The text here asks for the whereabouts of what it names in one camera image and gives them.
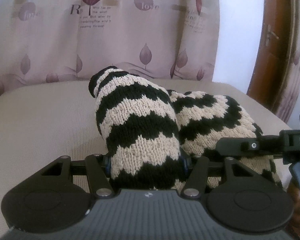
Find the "beige textured fabric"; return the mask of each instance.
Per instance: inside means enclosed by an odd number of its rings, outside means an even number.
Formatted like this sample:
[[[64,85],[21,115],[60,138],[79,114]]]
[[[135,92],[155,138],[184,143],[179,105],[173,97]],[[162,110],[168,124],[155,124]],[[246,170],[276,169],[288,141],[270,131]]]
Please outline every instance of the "beige textured fabric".
[[[232,96],[265,134],[289,129],[229,85],[177,80],[153,82],[178,92],[199,90]],[[106,144],[95,123],[94,104],[87,81],[23,87],[0,97],[0,204],[9,189],[61,155],[80,160],[92,153],[106,153]],[[86,185],[82,177],[75,178],[75,182]],[[0,210],[0,236],[7,229]]]

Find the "brown door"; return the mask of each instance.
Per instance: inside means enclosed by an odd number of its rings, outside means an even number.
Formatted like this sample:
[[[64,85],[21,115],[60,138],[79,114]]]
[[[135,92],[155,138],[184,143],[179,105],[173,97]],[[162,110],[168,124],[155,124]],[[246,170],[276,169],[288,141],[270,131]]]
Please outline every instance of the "brown door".
[[[265,0],[256,65],[247,95],[272,110],[287,66],[291,1]]]

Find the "metal screw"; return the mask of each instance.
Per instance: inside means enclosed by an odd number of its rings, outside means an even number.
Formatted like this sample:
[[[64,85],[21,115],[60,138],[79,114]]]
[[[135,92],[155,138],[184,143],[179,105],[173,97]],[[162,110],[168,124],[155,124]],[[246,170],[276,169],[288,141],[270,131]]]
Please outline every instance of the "metal screw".
[[[195,197],[199,195],[199,190],[195,188],[187,188],[183,193],[188,197]]]
[[[100,188],[96,191],[96,194],[99,197],[108,197],[111,195],[111,193],[112,193],[112,191],[108,188]]]

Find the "rolled knit sweater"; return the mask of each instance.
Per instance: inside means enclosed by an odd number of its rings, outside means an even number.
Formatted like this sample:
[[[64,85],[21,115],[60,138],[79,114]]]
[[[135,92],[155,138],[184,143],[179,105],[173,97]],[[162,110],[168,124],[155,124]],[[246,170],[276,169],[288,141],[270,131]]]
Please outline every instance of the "rolled knit sweater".
[[[96,120],[111,158],[110,184],[119,188],[181,190],[186,176],[180,149],[222,161],[215,150],[221,137],[262,134],[231,97],[204,92],[177,93],[114,66],[94,75],[89,91],[96,98]],[[273,157],[240,161],[281,185]],[[220,178],[208,178],[207,192]]]

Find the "striped sweater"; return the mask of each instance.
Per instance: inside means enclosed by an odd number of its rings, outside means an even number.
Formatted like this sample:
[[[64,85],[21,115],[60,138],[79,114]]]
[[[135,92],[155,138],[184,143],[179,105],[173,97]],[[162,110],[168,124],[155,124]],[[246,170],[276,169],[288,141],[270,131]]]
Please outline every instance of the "striped sweater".
[[[110,66],[94,75],[89,91],[96,98],[97,127],[111,158],[110,184],[119,188],[181,190],[186,176],[180,147],[189,154],[221,161],[215,145],[221,137],[262,134],[231,97],[204,92],[177,93]],[[273,158],[240,161],[280,185]],[[220,178],[208,178],[207,191]]]

